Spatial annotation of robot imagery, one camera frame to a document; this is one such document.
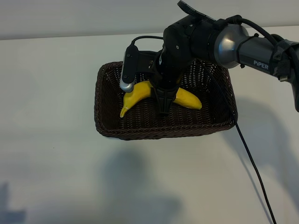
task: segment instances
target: white wall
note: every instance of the white wall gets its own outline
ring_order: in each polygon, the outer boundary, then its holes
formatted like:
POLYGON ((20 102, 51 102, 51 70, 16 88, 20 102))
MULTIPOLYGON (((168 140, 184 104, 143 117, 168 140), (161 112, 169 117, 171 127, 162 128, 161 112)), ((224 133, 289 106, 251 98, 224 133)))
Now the white wall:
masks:
MULTIPOLYGON (((185 16, 178 0, 1 0, 0 39, 163 31, 185 16)), ((186 0, 216 19, 299 25, 298 0, 186 0)))

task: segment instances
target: wicker basket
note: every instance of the wicker basket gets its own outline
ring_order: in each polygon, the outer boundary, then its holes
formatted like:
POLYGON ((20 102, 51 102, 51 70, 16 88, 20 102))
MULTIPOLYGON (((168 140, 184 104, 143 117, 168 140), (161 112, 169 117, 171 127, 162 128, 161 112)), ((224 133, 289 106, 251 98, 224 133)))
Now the wicker basket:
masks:
MULTIPOLYGON (((230 110, 237 119, 235 96, 228 70, 212 63, 203 63, 222 88, 230 110)), ((211 134, 228 130, 235 125, 224 97, 199 61, 194 61, 188 68, 181 87, 201 100, 201 110, 172 104, 169 116, 161 117, 157 112, 156 101, 147 98, 131 108, 124 118, 120 118, 124 96, 119 87, 121 68, 122 62, 108 63, 103 65, 98 73, 94 120, 100 134, 123 140, 160 139, 211 134)), ((144 75, 137 75, 135 83, 144 80, 144 75)))

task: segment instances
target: white table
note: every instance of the white table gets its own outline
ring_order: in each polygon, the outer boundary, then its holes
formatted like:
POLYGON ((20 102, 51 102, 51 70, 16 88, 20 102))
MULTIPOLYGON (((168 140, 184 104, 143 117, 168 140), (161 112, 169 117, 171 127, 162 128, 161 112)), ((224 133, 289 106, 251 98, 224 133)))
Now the white table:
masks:
MULTIPOLYGON (((267 30, 299 40, 299 27, 267 30)), ((0 41, 0 184, 8 183, 0 212, 25 210, 27 224, 268 224, 235 128, 138 141, 96 131, 97 72, 121 61, 136 36, 0 41)), ((137 45, 158 51, 162 43, 137 45)), ((291 87, 249 67, 230 74, 239 125, 277 222, 298 223, 299 114, 291 87)))

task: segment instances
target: robotic arm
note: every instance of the robotic arm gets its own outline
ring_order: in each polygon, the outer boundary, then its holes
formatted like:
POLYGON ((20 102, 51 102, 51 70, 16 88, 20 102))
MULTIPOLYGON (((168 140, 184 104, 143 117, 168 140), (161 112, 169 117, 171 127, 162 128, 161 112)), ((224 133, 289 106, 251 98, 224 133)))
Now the robotic arm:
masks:
POLYGON ((120 81, 124 91, 133 90, 136 74, 148 74, 160 112, 168 113, 184 71, 197 58, 228 69, 247 65, 291 83, 299 112, 299 43, 270 35, 241 16, 215 21, 182 1, 178 5, 189 15, 164 31, 161 51, 138 51, 138 38, 127 48, 120 81), (264 38, 249 36, 242 23, 264 38))

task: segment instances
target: yellow banana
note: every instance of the yellow banana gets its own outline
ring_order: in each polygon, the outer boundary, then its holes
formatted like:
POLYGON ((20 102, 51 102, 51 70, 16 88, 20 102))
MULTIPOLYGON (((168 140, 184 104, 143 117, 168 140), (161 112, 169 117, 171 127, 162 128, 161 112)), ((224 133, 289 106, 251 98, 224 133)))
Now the yellow banana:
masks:
POLYGON ((149 81, 139 82, 134 85, 132 92, 126 92, 123 97, 123 108, 121 110, 121 118, 140 100, 150 97, 150 88, 152 85, 149 81))
MULTIPOLYGON (((147 97, 150 97, 152 85, 149 81, 143 81, 134 85, 132 92, 127 92, 123 97, 123 108, 121 110, 121 118, 125 113, 131 109, 137 102, 147 97)), ((200 110, 202 105, 201 101, 192 93, 182 88, 178 89, 176 99, 173 101, 176 104, 200 110)))

